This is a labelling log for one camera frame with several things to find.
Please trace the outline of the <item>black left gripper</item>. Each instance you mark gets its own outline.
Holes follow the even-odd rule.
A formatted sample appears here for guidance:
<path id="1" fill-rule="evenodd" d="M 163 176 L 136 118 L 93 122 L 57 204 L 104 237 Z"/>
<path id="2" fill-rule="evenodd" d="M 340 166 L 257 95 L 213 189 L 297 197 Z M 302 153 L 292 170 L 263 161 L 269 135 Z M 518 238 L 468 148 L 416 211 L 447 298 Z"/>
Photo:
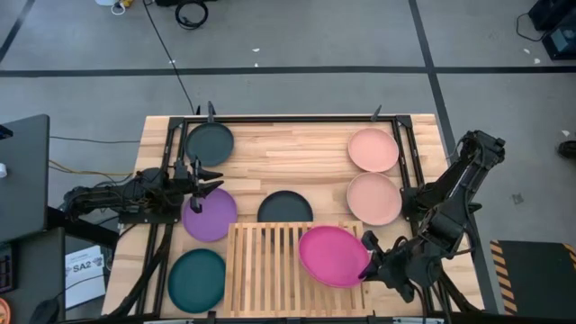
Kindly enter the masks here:
<path id="1" fill-rule="evenodd" d="M 219 186 L 224 184 L 222 180 L 208 183 L 200 183 L 200 178 L 202 180 L 212 180 L 223 176 L 223 173 L 205 170 L 203 168 L 200 168 L 200 165 L 201 164 L 197 156 L 194 156 L 192 162 L 190 163 L 192 171 L 188 170 L 188 166 L 182 159 L 178 159 L 174 163 L 174 169 L 175 169 L 174 179 L 176 186 L 181 190 L 183 194 L 192 195 L 189 200 L 189 206 L 190 209 L 195 213 L 202 212 L 202 205 L 199 202 L 199 199 L 201 197 L 206 197 L 215 189 L 217 189 Z"/>

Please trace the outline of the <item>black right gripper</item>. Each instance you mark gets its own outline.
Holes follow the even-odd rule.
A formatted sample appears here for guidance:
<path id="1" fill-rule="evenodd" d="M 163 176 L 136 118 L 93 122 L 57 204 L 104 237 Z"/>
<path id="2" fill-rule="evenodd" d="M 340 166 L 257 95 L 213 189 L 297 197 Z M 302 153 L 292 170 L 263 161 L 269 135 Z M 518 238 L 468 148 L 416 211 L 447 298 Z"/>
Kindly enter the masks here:
<path id="1" fill-rule="evenodd" d="M 371 230 L 362 236 L 362 244 L 371 252 L 381 253 L 379 239 Z M 381 256 L 380 264 L 369 263 L 358 276 L 362 280 L 380 280 L 387 288 L 395 290 L 405 302 L 412 302 L 415 287 L 409 277 L 411 252 L 406 248 L 397 247 Z"/>

